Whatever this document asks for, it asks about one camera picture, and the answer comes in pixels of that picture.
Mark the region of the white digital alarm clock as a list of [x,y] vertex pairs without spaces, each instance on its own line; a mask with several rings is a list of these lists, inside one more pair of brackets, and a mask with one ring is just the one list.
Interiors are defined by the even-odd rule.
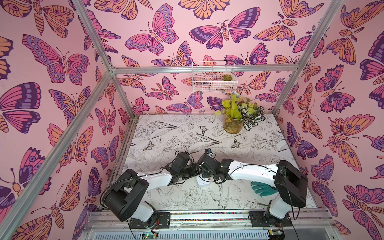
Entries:
[[207,179],[201,179],[199,176],[196,177],[196,181],[197,181],[197,186],[200,188],[206,187],[211,183],[211,181]]

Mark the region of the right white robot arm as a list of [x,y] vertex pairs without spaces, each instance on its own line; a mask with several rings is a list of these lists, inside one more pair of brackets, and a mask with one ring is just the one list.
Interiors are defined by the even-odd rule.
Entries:
[[264,213],[268,225],[279,226],[294,208],[306,206],[308,178],[288,161],[281,160],[276,165],[246,164],[232,159],[219,162],[204,154],[196,169],[203,180],[211,178],[216,184],[246,180],[275,188],[278,194],[268,203]]

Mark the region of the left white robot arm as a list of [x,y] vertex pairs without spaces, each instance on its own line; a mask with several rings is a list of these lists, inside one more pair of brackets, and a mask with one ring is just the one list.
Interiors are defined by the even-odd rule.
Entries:
[[134,220],[144,228],[154,229],[159,223],[158,211],[146,201],[145,194],[160,187],[182,184],[182,180],[198,175],[194,158],[187,152],[178,152],[174,160],[157,172],[137,173],[128,169],[100,198],[100,205],[109,209],[121,222]]

